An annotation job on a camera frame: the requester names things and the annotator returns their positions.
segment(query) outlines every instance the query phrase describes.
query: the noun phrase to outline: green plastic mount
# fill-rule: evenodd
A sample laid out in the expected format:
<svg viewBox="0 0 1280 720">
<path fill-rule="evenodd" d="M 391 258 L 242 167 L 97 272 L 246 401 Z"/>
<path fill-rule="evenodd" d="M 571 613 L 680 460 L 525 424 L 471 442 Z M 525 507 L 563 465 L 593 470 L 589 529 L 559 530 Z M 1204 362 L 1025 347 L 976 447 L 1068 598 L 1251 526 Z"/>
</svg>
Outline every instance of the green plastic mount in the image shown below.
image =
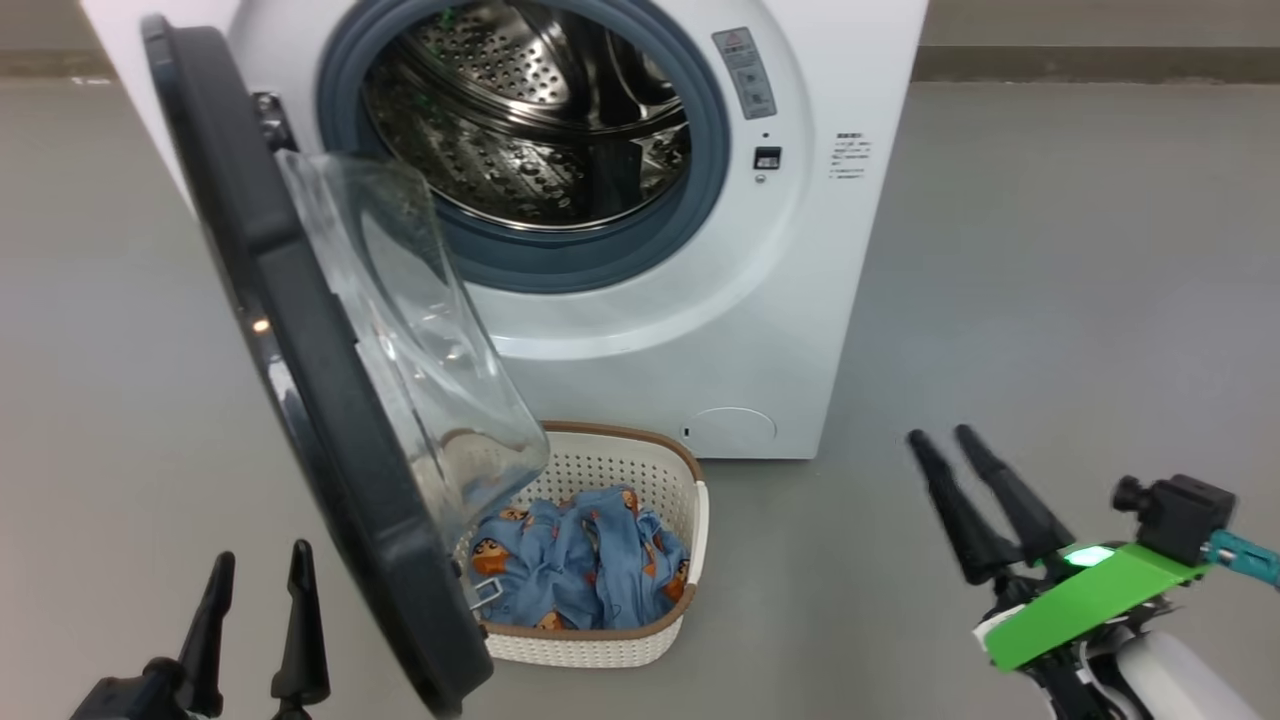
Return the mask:
<svg viewBox="0 0 1280 720">
<path fill-rule="evenodd" d="M 1126 544 L 993 628 L 986 638 L 987 653 L 1001 671 L 1018 670 L 1208 569 L 1188 568 L 1140 544 Z"/>
</svg>

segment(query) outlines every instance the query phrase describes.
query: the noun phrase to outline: label sticker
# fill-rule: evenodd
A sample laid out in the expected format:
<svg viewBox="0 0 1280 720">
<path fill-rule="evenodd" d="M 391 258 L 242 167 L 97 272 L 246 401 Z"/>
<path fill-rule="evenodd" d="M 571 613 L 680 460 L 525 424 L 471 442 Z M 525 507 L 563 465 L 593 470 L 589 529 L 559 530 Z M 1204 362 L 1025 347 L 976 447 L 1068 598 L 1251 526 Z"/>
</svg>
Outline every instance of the label sticker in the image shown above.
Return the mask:
<svg viewBox="0 0 1280 720">
<path fill-rule="evenodd" d="M 742 115 L 749 120 L 777 115 L 773 87 L 769 85 L 768 73 L 764 72 L 760 53 L 755 49 L 751 31 L 745 27 L 726 29 L 713 35 L 712 40 L 724 59 L 730 77 L 733 78 L 737 99 L 742 102 Z"/>
<path fill-rule="evenodd" d="M 827 177 L 831 179 L 859 179 L 867 174 L 872 159 L 872 141 L 860 132 L 837 132 L 831 147 Z"/>
</svg>

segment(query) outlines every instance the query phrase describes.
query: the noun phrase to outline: clothes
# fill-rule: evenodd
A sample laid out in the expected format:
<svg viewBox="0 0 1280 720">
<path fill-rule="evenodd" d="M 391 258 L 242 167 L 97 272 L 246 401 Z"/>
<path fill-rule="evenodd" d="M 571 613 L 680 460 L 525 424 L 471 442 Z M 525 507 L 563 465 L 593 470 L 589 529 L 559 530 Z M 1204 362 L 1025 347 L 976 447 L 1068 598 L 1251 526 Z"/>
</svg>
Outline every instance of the clothes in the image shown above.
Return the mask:
<svg viewBox="0 0 1280 720">
<path fill-rule="evenodd" d="M 499 578 L 492 621 L 543 629 L 634 629 L 655 623 L 684 593 L 689 555 L 627 486 L 538 500 L 480 523 L 471 577 Z"/>
</svg>

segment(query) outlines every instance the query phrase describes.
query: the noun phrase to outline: concrete floor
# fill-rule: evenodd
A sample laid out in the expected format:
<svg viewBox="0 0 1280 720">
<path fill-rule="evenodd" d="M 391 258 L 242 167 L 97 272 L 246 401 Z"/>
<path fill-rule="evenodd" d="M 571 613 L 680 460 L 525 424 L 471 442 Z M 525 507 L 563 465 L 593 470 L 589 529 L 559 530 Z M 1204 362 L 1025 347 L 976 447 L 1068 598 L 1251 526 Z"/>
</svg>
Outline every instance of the concrete floor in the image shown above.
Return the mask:
<svg viewBox="0 0 1280 720">
<path fill-rule="evenodd" d="M 1116 478 L 1243 496 L 1280 546 L 1280 91 L 918 86 L 822 456 L 713 464 L 709 564 L 635 671 L 500 664 L 468 717 L 1038 717 L 986 666 L 901 437 L 972 421 L 1082 538 Z M 334 557 L 197 231 L 118 88 L 0 87 L 0 715 L 178 651 L 239 556 L 227 717 L 268 717 L 289 542 L 316 541 L 338 717 L 421 717 Z M 1162 625 L 1280 716 L 1280 603 Z"/>
</svg>

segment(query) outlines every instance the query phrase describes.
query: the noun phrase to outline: laundry basket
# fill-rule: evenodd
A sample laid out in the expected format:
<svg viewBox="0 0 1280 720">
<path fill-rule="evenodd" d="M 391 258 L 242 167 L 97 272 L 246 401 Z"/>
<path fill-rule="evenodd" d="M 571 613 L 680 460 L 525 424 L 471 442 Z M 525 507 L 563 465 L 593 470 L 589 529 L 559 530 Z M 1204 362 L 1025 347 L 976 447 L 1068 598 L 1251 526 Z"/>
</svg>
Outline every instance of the laundry basket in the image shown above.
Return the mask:
<svg viewBox="0 0 1280 720">
<path fill-rule="evenodd" d="M 707 483 L 698 460 L 675 441 L 641 430 L 585 423 L 545 423 L 550 439 L 547 470 L 512 505 L 561 501 L 594 488 L 625 483 L 689 548 L 685 594 L 666 616 L 634 630 L 540 630 L 484 623 L 489 652 L 502 660 L 557 667 L 637 667 L 662 657 L 676 641 L 685 610 L 698 593 L 707 553 Z M 471 536 L 458 544 L 468 561 Z"/>
</svg>

